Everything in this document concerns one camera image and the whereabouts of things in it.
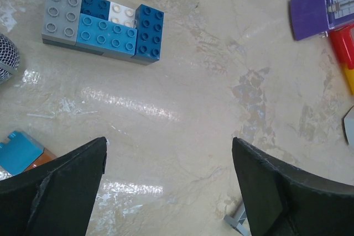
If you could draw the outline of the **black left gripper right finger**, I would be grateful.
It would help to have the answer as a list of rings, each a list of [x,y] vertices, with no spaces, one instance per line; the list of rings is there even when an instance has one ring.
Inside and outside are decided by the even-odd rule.
[[[232,157],[252,235],[353,235],[353,186],[311,174],[237,137]]]

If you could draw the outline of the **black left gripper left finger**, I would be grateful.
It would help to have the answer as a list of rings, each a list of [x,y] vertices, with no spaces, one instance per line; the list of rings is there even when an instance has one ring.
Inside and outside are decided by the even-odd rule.
[[[1,181],[1,235],[85,235],[107,159],[96,138]]]

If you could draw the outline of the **grey truss piece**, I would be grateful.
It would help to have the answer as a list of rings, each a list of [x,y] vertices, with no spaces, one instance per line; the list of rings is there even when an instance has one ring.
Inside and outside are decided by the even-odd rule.
[[[243,226],[246,219],[246,209],[244,206],[244,202],[241,201],[235,213],[232,216],[225,215],[223,220],[243,236],[249,236],[250,231]]]

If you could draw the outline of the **blue and orange block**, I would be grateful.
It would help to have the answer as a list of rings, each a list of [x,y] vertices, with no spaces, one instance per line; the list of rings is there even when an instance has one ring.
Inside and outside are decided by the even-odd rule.
[[[57,158],[25,132],[13,131],[1,143],[1,167],[12,176],[34,169]]]

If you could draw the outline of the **white grey metronome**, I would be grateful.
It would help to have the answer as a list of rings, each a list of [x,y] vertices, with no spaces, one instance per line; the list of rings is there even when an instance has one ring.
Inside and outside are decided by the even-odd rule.
[[[343,119],[345,136],[348,144],[354,144],[354,107],[352,107]]]

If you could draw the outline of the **yellow bin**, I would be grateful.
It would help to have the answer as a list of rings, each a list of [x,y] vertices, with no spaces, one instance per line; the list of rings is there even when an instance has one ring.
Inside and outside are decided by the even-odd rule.
[[[351,94],[354,95],[354,69],[349,69],[346,64],[342,65],[342,69],[348,82]]]

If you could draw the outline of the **red glitter microphone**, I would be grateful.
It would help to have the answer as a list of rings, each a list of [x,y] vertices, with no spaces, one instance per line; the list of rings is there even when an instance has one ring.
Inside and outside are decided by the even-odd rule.
[[[18,73],[20,54],[15,44],[4,34],[1,34],[1,76],[0,81],[4,83]]]

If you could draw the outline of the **light blue toy brick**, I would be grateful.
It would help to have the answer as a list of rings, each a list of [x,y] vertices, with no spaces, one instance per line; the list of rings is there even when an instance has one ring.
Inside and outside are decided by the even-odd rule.
[[[78,48],[131,58],[135,55],[137,30],[81,13],[77,32]]]

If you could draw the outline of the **red bin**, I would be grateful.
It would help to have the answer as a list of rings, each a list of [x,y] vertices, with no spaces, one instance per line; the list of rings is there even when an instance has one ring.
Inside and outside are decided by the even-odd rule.
[[[331,31],[329,37],[339,63],[353,70],[353,24]]]

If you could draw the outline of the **purple metronome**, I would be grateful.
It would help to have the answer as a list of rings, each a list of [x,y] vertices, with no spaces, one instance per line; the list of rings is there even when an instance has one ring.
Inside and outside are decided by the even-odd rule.
[[[353,0],[290,0],[289,5],[296,41],[353,22]]]

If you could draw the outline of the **white toy brick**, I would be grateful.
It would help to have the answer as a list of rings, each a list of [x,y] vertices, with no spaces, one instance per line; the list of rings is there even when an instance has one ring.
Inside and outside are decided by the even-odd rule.
[[[110,22],[135,28],[135,9],[110,2],[108,20]]]

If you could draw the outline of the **dark blue square brick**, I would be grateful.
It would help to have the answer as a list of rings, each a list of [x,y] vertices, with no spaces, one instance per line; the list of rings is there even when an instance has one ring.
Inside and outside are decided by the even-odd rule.
[[[82,0],[80,13],[108,20],[110,4],[107,0]]]

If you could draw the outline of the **dark blue toy brick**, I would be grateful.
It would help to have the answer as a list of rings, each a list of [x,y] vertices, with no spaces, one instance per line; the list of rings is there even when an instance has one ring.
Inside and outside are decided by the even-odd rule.
[[[132,59],[140,64],[160,60],[163,40],[164,12],[141,4],[136,9],[136,51]]]

